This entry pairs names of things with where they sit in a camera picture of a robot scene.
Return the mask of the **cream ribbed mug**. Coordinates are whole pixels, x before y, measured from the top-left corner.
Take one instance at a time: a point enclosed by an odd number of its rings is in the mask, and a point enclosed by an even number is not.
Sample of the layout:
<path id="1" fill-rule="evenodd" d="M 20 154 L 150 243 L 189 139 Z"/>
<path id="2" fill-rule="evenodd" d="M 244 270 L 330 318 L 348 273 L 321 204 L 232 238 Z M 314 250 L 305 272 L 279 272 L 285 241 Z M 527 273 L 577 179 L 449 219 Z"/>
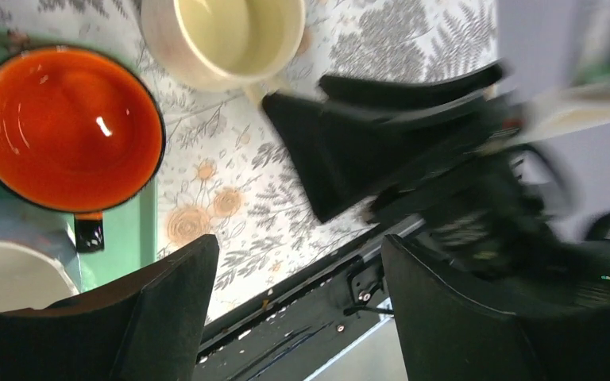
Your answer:
<path id="1" fill-rule="evenodd" d="M 304 1 L 149 0 L 140 16 L 153 59 L 189 87 L 241 89 L 256 105 L 291 89 L 283 71 L 303 39 Z"/>

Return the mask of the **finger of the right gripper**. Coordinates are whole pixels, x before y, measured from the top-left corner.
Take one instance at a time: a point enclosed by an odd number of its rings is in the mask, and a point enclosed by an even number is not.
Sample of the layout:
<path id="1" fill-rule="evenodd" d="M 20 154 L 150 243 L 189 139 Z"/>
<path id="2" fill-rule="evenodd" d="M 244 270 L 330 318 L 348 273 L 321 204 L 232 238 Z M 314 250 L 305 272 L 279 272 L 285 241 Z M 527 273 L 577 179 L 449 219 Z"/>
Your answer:
<path id="1" fill-rule="evenodd" d="M 320 222 L 463 161 L 489 135 L 480 121 L 486 107 L 481 94 L 404 111 L 283 93 L 261 101 Z"/>
<path id="2" fill-rule="evenodd" d="M 336 102 L 412 110 L 444 105 L 486 89 L 504 76 L 504 65 L 496 61 L 468 74 L 433 83 L 400 83 L 327 74 L 319 79 L 319 88 Z"/>

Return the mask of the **orange mug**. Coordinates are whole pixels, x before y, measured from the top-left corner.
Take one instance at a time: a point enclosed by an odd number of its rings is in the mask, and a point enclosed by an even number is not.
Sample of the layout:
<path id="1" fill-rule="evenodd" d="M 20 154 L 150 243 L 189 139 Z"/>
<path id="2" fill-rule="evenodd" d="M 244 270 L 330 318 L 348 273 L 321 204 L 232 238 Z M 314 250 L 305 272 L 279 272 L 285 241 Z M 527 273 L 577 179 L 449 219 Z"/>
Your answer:
<path id="1" fill-rule="evenodd" d="M 117 60 L 46 45 L 0 63 L 0 186 L 70 214 L 77 252 L 105 248 L 103 214 L 148 185 L 165 146 L 152 93 Z"/>

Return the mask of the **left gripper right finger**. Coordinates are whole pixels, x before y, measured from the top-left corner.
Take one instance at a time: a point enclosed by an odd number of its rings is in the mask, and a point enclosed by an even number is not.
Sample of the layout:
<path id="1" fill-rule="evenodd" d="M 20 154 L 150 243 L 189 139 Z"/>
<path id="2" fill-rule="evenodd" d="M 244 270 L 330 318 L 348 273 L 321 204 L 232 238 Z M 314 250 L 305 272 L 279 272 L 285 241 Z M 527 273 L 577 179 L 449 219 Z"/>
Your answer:
<path id="1" fill-rule="evenodd" d="M 576 278 L 487 282 L 387 235 L 381 257 L 410 380 L 610 380 L 610 240 Z"/>

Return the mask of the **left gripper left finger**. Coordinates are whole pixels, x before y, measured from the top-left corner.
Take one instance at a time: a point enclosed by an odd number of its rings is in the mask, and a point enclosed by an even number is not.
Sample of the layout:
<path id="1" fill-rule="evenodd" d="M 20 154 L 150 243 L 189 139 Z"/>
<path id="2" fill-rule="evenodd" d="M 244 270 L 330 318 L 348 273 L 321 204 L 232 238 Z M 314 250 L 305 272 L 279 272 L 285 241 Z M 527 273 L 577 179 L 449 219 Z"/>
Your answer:
<path id="1" fill-rule="evenodd" d="M 0 313 L 0 380 L 190 380 L 219 258 L 203 235 L 42 309 Z"/>

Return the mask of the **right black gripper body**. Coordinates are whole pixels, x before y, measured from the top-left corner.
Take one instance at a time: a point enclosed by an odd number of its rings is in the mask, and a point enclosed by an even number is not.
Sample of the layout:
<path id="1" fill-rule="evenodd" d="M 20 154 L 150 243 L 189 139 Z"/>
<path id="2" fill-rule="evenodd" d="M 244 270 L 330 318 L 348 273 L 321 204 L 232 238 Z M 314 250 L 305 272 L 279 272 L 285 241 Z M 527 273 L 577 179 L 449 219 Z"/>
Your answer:
<path id="1" fill-rule="evenodd" d="M 569 184 L 554 164 L 553 182 L 524 184 L 511 159 L 515 148 L 476 153 L 462 136 L 388 134 L 365 148 L 377 197 L 372 221 L 415 214 L 430 242 L 404 241 L 410 264 L 429 275 L 456 275 L 487 291 L 566 306 L 610 305 L 610 213 L 596 219 L 580 244 L 549 227 L 546 200 L 573 205 Z"/>

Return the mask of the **light blue faceted mug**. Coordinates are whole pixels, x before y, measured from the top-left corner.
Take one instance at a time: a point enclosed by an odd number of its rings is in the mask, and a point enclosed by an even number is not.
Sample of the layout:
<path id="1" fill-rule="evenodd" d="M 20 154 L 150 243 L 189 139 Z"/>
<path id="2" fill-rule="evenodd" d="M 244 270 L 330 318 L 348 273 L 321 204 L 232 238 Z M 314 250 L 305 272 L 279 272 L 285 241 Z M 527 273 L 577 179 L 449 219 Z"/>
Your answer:
<path id="1" fill-rule="evenodd" d="M 82 272 L 64 217 L 0 200 L 0 313 L 44 309 L 78 295 Z"/>

